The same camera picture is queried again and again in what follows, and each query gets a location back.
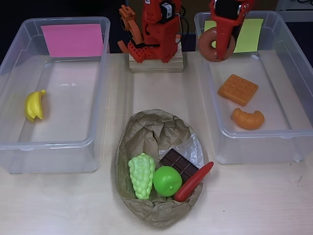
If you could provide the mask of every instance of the pink sticky note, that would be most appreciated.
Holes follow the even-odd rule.
[[[41,26],[51,57],[101,56],[103,41],[98,23]]]

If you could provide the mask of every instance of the orange waffle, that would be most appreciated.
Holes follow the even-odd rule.
[[[246,106],[259,86],[237,75],[231,75],[221,86],[218,94],[242,106]]]

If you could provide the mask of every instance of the donut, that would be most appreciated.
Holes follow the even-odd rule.
[[[235,38],[231,35],[229,47],[226,51],[224,58],[218,59],[216,49],[212,47],[212,42],[216,41],[216,38],[217,38],[216,27],[213,27],[203,32],[201,37],[199,38],[200,53],[208,61],[221,62],[228,59],[229,56],[232,55],[236,46],[236,41]]]

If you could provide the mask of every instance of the brown paper bag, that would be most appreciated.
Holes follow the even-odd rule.
[[[147,110],[131,116],[116,152],[115,183],[125,205],[140,219],[164,228],[184,217],[202,191],[197,186],[185,202],[162,197],[152,188],[149,200],[136,198],[128,161],[141,153],[153,157],[159,168],[159,149],[168,149],[187,141],[194,131],[180,118],[162,110]]]

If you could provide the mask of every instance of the red toy pepper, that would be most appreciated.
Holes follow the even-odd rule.
[[[210,172],[213,167],[213,162],[209,162],[204,167],[199,169],[193,176],[186,181],[185,184],[175,193],[174,199],[178,202],[186,201],[189,195],[202,181],[202,179]]]

